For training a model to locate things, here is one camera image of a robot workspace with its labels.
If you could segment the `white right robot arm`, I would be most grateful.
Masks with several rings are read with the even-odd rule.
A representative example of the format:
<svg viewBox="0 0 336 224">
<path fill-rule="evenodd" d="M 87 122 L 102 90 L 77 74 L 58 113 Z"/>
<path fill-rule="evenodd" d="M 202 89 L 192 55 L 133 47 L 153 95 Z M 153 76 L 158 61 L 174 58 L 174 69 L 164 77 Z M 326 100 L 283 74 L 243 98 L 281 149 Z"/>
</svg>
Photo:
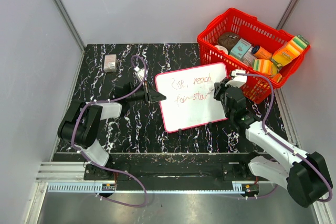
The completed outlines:
<svg viewBox="0 0 336 224">
<path fill-rule="evenodd" d="M 240 88 L 246 78 L 246 75 L 237 75 L 215 83 L 214 99 L 221 102 L 231 126 L 275 160 L 254 154 L 250 161 L 239 166 L 241 178 L 265 178 L 286 189 L 290 197 L 305 208 L 316 201 L 330 201 L 333 184 L 324 157 L 318 152 L 309 154 L 288 143 L 247 109 Z"/>
</svg>

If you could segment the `pink framed whiteboard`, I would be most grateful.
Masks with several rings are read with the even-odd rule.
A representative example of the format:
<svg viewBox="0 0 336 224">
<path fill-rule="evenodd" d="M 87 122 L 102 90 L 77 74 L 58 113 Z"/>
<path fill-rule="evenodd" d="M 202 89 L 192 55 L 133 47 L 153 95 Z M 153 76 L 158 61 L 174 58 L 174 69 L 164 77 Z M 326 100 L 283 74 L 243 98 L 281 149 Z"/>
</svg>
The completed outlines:
<svg viewBox="0 0 336 224">
<path fill-rule="evenodd" d="M 156 89 L 166 96 L 160 102 L 163 125 L 168 133 L 226 119 L 219 101 L 214 99 L 214 83 L 227 77 L 223 63 L 159 73 Z"/>
</svg>

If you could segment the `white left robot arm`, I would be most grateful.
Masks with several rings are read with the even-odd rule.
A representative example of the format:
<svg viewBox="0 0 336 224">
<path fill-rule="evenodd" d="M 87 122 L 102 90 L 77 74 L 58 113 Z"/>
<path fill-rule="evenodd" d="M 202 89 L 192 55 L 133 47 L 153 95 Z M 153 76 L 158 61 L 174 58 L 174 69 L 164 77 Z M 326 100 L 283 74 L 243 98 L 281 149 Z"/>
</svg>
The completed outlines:
<svg viewBox="0 0 336 224">
<path fill-rule="evenodd" d="M 112 158 L 97 140 L 100 122 L 124 116 L 131 102 L 157 103 L 166 96 L 156 91 L 147 82 L 134 86 L 127 83 L 117 86 L 112 100 L 85 102 L 72 100 L 57 131 L 58 137 L 75 150 L 83 152 L 89 161 L 97 164 L 96 174 L 101 179 L 112 177 Z"/>
</svg>

